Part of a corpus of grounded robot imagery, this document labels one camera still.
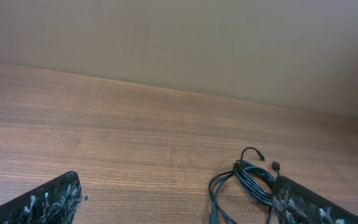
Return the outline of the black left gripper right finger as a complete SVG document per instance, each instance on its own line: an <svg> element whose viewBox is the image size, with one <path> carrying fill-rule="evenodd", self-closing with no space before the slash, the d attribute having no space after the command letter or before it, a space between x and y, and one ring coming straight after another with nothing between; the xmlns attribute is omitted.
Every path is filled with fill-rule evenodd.
<svg viewBox="0 0 358 224"><path fill-rule="evenodd" d="M358 224L358 216L280 175L272 190L279 224Z"/></svg>

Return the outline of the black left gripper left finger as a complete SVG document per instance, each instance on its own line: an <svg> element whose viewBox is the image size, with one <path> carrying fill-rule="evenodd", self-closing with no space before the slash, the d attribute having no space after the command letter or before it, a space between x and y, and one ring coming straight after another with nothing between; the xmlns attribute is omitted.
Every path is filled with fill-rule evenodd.
<svg viewBox="0 0 358 224"><path fill-rule="evenodd" d="M0 223L72 224L87 199L78 173L69 171L0 205Z"/></svg>

